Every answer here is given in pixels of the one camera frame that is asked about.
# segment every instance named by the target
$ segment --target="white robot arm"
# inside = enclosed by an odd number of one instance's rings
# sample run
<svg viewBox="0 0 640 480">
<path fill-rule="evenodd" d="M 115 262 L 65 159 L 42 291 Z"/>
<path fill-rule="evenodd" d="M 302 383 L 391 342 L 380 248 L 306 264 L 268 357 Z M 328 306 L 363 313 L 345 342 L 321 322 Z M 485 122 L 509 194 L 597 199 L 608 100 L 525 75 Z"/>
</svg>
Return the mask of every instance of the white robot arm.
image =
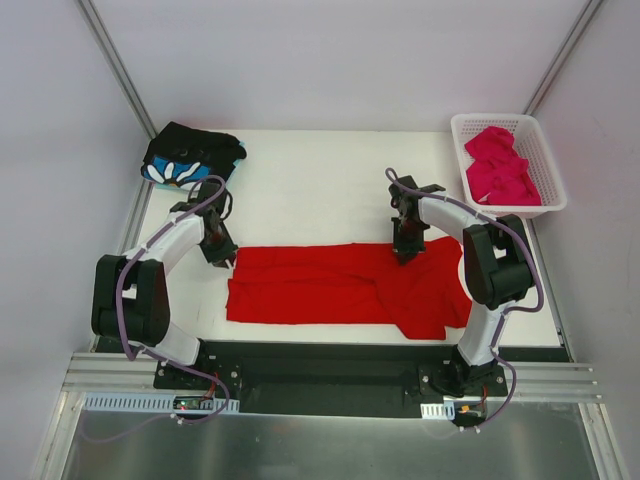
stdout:
<svg viewBox="0 0 640 480">
<path fill-rule="evenodd" d="M 116 306 L 121 300 L 129 344 L 181 365 L 196 362 L 202 341 L 171 321 L 166 276 L 196 245 L 214 266 L 230 267 L 235 261 L 238 247 L 221 219 L 229 194 L 218 193 L 219 188 L 217 183 L 203 183 L 197 199 L 174 205 L 164 224 L 145 242 L 121 256 L 104 255 L 98 261 L 91 315 L 94 333 L 121 338 Z M 207 199 L 212 200 L 210 205 L 185 216 Z M 144 253 L 136 257 L 141 250 Z M 136 258 L 119 290 L 121 272 Z"/>
<path fill-rule="evenodd" d="M 454 348 L 450 366 L 444 375 L 431 376 L 431 386 L 443 394 L 462 396 L 466 386 L 481 382 L 496 367 L 492 346 L 501 333 L 500 322 L 515 303 L 534 285 L 533 276 L 522 251 L 513 239 L 497 227 L 480 220 L 457 205 L 448 203 L 446 192 L 438 185 L 418 189 L 412 177 L 398 182 L 414 191 L 429 194 L 419 197 L 392 185 L 391 206 L 398 209 L 393 218 L 393 248 L 401 264 L 425 251 L 424 230 L 435 226 L 464 246 L 465 282 L 472 296 L 467 328 Z M 515 231 L 524 244 L 522 220 L 507 215 L 497 222 Z M 496 258 L 494 249 L 506 250 Z"/>
</svg>

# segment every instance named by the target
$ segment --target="white basket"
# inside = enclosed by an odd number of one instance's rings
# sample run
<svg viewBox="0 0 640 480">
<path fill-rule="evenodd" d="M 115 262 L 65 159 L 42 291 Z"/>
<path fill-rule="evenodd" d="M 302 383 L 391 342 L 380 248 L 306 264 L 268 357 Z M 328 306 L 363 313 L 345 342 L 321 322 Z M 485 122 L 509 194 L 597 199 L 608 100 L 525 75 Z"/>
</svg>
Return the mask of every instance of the white basket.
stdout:
<svg viewBox="0 0 640 480">
<path fill-rule="evenodd" d="M 474 160 L 464 145 L 485 128 L 492 126 L 505 128 L 515 137 L 514 148 L 518 155 L 529 160 L 529 176 L 540 193 L 542 206 L 480 205 L 473 201 L 467 180 L 467 168 Z M 567 196 L 560 174 L 535 118 L 512 114 L 460 114 L 451 119 L 451 131 L 466 202 L 473 208 L 498 216 L 515 213 L 522 218 L 534 218 L 541 213 L 562 210 L 567 206 Z"/>
</svg>

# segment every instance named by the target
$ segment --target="pink garment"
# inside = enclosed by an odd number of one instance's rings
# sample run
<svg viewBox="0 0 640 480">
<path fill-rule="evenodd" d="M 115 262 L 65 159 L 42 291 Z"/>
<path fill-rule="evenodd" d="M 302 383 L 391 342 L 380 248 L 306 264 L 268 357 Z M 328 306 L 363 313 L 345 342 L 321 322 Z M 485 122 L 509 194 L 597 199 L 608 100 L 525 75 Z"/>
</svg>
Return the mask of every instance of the pink garment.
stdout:
<svg viewBox="0 0 640 480">
<path fill-rule="evenodd" d="M 467 169 L 471 196 L 483 205 L 540 206 L 542 200 L 527 173 L 529 161 L 513 149 L 508 130 L 488 127 L 467 142 L 475 159 Z"/>
</svg>

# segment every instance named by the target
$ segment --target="white enclosure wall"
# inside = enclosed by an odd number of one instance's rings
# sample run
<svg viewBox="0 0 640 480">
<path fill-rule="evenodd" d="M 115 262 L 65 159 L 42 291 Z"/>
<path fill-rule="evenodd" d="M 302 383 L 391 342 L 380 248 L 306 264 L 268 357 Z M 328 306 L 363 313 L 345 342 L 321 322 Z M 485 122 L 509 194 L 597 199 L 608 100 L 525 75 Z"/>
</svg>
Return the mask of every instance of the white enclosure wall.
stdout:
<svg viewBox="0 0 640 480">
<path fill-rule="evenodd" d="M 28 478 L 90 340 L 147 142 L 71 1 L 0 4 L 0 478 Z"/>
<path fill-rule="evenodd" d="M 156 128 L 448 131 L 522 112 L 585 0 L 96 0 Z"/>
<path fill-rule="evenodd" d="M 632 478 L 640 478 L 640 2 L 602 9 L 539 119 L 569 205 L 536 222 L 577 359 L 593 362 Z"/>
</svg>

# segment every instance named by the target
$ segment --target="purple cable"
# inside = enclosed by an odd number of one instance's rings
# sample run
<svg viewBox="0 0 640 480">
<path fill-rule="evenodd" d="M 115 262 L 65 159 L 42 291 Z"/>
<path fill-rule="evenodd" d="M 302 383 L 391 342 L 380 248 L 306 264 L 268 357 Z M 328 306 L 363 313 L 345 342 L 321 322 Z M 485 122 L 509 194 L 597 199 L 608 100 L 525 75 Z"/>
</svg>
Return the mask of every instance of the purple cable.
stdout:
<svg viewBox="0 0 640 480">
<path fill-rule="evenodd" d="M 124 291 L 124 281 L 127 277 L 127 274 L 129 273 L 129 271 L 131 270 L 131 268 L 133 267 L 133 265 L 135 265 L 135 263 L 140 260 L 140 258 L 145 254 L 145 252 L 149 249 L 149 247 L 151 247 L 154 243 L 156 243 L 160 238 L 162 238 L 162 236 L 167 233 L 171 228 L 173 228 L 174 225 L 177 225 L 178 223 L 180 223 L 182 220 L 184 220 L 185 218 L 187 218 L 188 216 L 194 214 L 195 212 L 197 212 L 198 210 L 205 208 L 206 206 L 210 205 L 211 203 L 213 203 L 220 195 L 222 195 L 222 192 L 224 192 L 224 189 L 226 187 L 226 183 L 224 181 L 224 179 L 222 179 L 221 177 L 219 177 L 218 175 L 207 175 L 205 177 L 202 177 L 201 179 L 199 179 L 194 185 L 193 187 L 191 187 L 191 190 L 189 191 L 189 197 L 191 196 L 191 194 L 193 193 L 193 191 L 195 190 L 195 188 L 201 184 L 202 182 L 206 181 L 206 180 L 215 180 L 217 182 L 220 183 L 220 188 L 218 189 L 218 191 L 216 193 L 214 193 L 211 197 L 207 198 L 205 201 L 203 201 L 202 203 L 199 203 L 198 205 L 196 205 L 195 207 L 193 207 L 192 209 L 184 212 L 183 214 L 179 215 L 178 217 L 176 217 L 175 222 L 169 222 L 165 225 L 162 226 L 162 228 L 160 228 L 160 230 L 158 230 L 147 242 L 147 244 L 145 246 L 143 246 L 143 248 L 141 248 L 140 250 L 138 250 L 135 255 L 133 255 L 133 257 L 131 257 L 131 259 L 125 264 L 124 268 L 122 269 L 122 272 L 120 272 L 120 276 L 118 277 L 118 281 L 116 282 L 116 291 L 115 291 L 115 301 L 116 301 L 116 317 L 118 320 L 118 329 L 119 329 L 119 333 L 120 333 L 120 341 L 122 342 L 122 349 L 124 350 L 125 355 L 127 356 L 127 358 L 130 361 L 134 361 L 138 355 L 138 353 L 140 352 L 139 348 L 136 348 L 135 350 L 131 349 L 131 346 L 129 345 L 129 337 L 127 336 L 127 329 L 126 329 L 126 325 L 124 322 L 124 307 L 122 304 L 122 293 Z M 157 355 L 153 352 L 149 352 L 147 350 L 144 350 L 144 353 L 146 353 L 147 355 L 149 355 L 150 357 L 160 361 L 160 362 L 167 362 L 169 365 L 179 368 L 180 370 L 183 370 L 184 372 L 190 373 L 192 375 L 198 375 L 200 377 L 206 378 L 210 381 L 212 381 L 213 383 L 215 383 L 216 385 L 218 385 L 220 388 L 222 388 L 222 391 L 224 392 L 225 395 L 225 401 L 222 404 L 222 406 L 220 406 L 220 408 L 218 408 L 217 410 L 214 410 L 213 412 L 211 412 L 210 414 L 208 414 L 206 417 L 204 418 L 200 418 L 197 420 L 188 420 L 186 418 L 182 418 L 182 422 L 189 424 L 189 425 L 194 425 L 194 424 L 198 424 L 198 423 L 203 423 L 217 415 L 219 415 L 225 408 L 227 408 L 227 405 L 229 405 L 229 400 L 231 398 L 231 395 L 229 394 L 229 389 L 227 388 L 227 386 L 222 383 L 217 377 L 215 377 L 214 375 L 209 375 L 208 373 L 204 373 L 204 372 L 200 372 L 198 370 L 195 370 L 193 368 L 187 367 L 186 365 L 181 365 L 177 362 L 174 362 L 173 360 L 168 360 L 166 358 L 161 357 L 160 355 Z M 161 414 L 161 415 L 156 415 L 153 416 L 151 418 L 146 419 L 145 421 L 143 421 L 142 423 L 139 423 L 138 425 L 136 425 L 133 428 L 130 428 L 129 430 L 125 430 L 124 432 L 121 432 L 117 435 L 114 435 L 112 437 L 108 437 L 108 438 L 103 438 L 103 439 L 94 439 L 94 438 L 90 438 L 85 430 L 84 430 L 84 419 L 81 418 L 80 419 L 80 424 L 78 425 L 78 433 L 79 435 L 85 439 L 88 442 L 91 443 L 109 443 L 109 442 L 113 442 L 115 440 L 119 440 L 123 437 L 126 437 L 127 435 L 136 432 L 137 430 L 145 427 L 146 425 L 155 422 L 156 420 L 159 420 L 161 418 L 170 418 L 167 417 L 166 414 Z"/>
<path fill-rule="evenodd" d="M 533 261 L 533 257 L 531 256 L 531 253 L 529 253 L 529 249 L 527 248 L 526 244 L 524 243 L 524 240 L 522 240 L 522 238 L 520 238 L 520 235 L 518 235 L 516 232 L 514 232 L 512 229 L 510 229 L 506 225 L 503 225 L 503 224 L 495 221 L 491 217 L 488 217 L 487 215 L 484 215 L 483 213 L 480 213 L 480 212 L 476 211 L 474 208 L 470 207 L 466 203 L 461 202 L 460 200 L 456 200 L 455 198 L 443 197 L 442 195 L 434 195 L 432 193 L 420 192 L 418 190 L 414 190 L 412 188 L 405 187 L 404 185 L 402 185 L 398 181 L 398 174 L 391 167 L 385 169 L 384 173 L 385 173 L 386 177 L 389 179 L 389 181 L 391 183 L 393 183 L 396 187 L 398 187 L 402 191 L 405 191 L 405 192 L 410 193 L 411 195 L 415 195 L 417 197 L 433 198 L 433 199 L 436 199 L 436 200 L 441 200 L 443 202 L 452 203 L 452 204 L 456 205 L 457 207 L 462 208 L 465 212 L 469 213 L 470 215 L 473 215 L 474 217 L 479 218 L 480 220 L 484 220 L 485 222 L 490 223 L 494 227 L 497 227 L 500 230 L 504 231 L 505 233 L 509 234 L 509 236 L 511 238 L 513 238 L 513 240 L 516 242 L 516 244 L 520 248 L 520 251 L 522 251 L 522 253 L 524 254 L 524 257 L 525 257 L 525 259 L 527 261 L 527 266 L 529 267 L 529 270 L 531 271 L 531 275 L 533 276 L 533 281 L 534 281 L 534 283 L 536 285 L 536 293 L 538 294 L 538 303 L 536 304 L 535 307 L 512 306 L 512 307 L 505 308 L 504 311 L 502 312 L 502 315 L 500 316 L 500 321 L 498 322 L 498 327 L 496 328 L 496 331 L 495 331 L 495 333 L 493 335 L 493 338 L 491 339 L 490 350 L 491 350 L 491 355 L 493 355 L 493 358 L 495 358 L 497 362 L 501 363 L 502 365 L 504 365 L 505 367 L 507 367 L 511 371 L 511 377 L 512 377 L 511 378 L 511 388 L 509 389 L 509 393 L 507 394 L 507 398 L 505 399 L 504 403 L 500 406 L 500 408 L 498 408 L 498 410 L 496 410 L 493 413 L 493 415 L 491 415 L 489 418 L 487 418 L 482 423 L 482 425 L 485 425 L 487 422 L 490 422 L 491 420 L 496 418 L 500 413 L 502 413 L 504 411 L 504 409 L 507 407 L 507 405 L 509 405 L 509 403 L 511 402 L 511 399 L 513 398 L 513 395 L 514 395 L 514 393 L 516 391 L 516 383 L 518 381 L 518 376 L 516 374 L 516 369 L 513 367 L 513 365 L 511 365 L 506 360 L 502 359 L 498 355 L 498 353 L 496 352 L 497 345 L 498 345 L 498 340 L 500 338 L 500 334 L 502 333 L 502 329 L 504 328 L 504 324 L 505 324 L 505 321 L 506 321 L 506 316 L 508 314 L 510 314 L 511 312 L 516 312 L 516 311 L 518 311 L 518 312 L 530 312 L 530 313 L 539 312 L 540 310 L 542 310 L 542 307 L 544 305 L 544 292 L 542 290 L 542 282 L 540 280 L 540 276 L 538 275 L 538 270 L 536 269 L 536 265 L 535 265 L 535 262 Z"/>
</svg>

